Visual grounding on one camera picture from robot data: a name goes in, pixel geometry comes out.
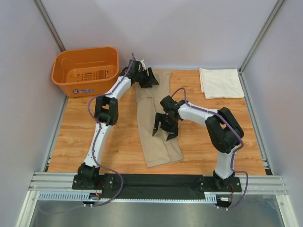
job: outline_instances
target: gray floor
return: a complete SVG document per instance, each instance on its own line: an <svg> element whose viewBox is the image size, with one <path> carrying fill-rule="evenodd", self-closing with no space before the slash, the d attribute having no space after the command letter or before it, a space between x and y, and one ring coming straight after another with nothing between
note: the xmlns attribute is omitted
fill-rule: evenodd
<svg viewBox="0 0 303 227"><path fill-rule="evenodd" d="M47 212L65 210L81 202L40 203ZM211 204L112 202L104 207L79 208L59 215L35 211L32 227L284 227L275 196L246 196L235 210Z"/></svg>

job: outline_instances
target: wooden table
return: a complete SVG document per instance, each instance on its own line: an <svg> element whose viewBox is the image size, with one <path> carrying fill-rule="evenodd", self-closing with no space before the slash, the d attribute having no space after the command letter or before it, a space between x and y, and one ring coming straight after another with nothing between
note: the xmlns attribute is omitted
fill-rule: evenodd
<svg viewBox="0 0 303 227"><path fill-rule="evenodd" d="M236 155L235 169L246 170L250 175L265 175L244 98L206 100L201 93L198 70L171 70L170 93L179 87L186 88L188 100L195 105L211 109L225 106L231 110L245 133L245 147ZM177 101L183 98L182 91L174 96ZM49 172L75 173L83 163L95 129L95 121L87 111L89 100L90 97L68 100ZM91 105L92 112L94 108L95 102ZM129 174L213 173L217 152L205 127L191 121L179 122L178 142L184 156L183 161L153 168L146 167L137 129L135 87L132 86L119 100L119 119L107 139L101 162L102 165L120 173Z"/></svg>

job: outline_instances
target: wooden tabletop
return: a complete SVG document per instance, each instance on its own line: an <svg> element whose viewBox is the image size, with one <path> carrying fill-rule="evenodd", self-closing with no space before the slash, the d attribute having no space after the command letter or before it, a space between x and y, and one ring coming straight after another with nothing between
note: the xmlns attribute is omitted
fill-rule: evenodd
<svg viewBox="0 0 303 227"><path fill-rule="evenodd" d="M210 109L227 107L244 130L245 146L237 152L235 169L250 175L265 175L261 154L250 122L245 100L205 99L201 93L198 70L171 70L170 93L179 87L187 90L187 99L198 106ZM179 91L174 99L184 98ZM49 172L77 172L83 163L93 138L95 121L89 116L87 103L90 97L69 98L53 151ZM91 104L94 111L95 102ZM179 122L178 142L183 161L147 168L137 129L137 104L132 86L119 100L119 119L112 128L102 154L102 165L120 173L130 174L212 174L217 152L211 144L207 129L191 121Z"/></svg>

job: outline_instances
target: beige pants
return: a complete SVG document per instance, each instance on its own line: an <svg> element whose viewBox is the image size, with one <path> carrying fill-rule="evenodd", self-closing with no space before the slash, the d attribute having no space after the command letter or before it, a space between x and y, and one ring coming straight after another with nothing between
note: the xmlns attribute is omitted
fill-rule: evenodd
<svg viewBox="0 0 303 227"><path fill-rule="evenodd" d="M169 95L170 71L154 73L159 85L151 88L136 86L138 131L147 167L183 160L177 138L166 141L168 134L160 127L152 136L156 112L164 113L160 101Z"/></svg>

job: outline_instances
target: white towel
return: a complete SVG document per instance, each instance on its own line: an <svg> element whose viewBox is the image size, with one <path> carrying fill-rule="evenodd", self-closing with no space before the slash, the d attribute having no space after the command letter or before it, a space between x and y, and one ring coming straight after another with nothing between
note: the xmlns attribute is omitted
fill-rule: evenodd
<svg viewBox="0 0 303 227"><path fill-rule="evenodd" d="M206 99L244 97L237 69L200 69L200 82Z"/></svg>

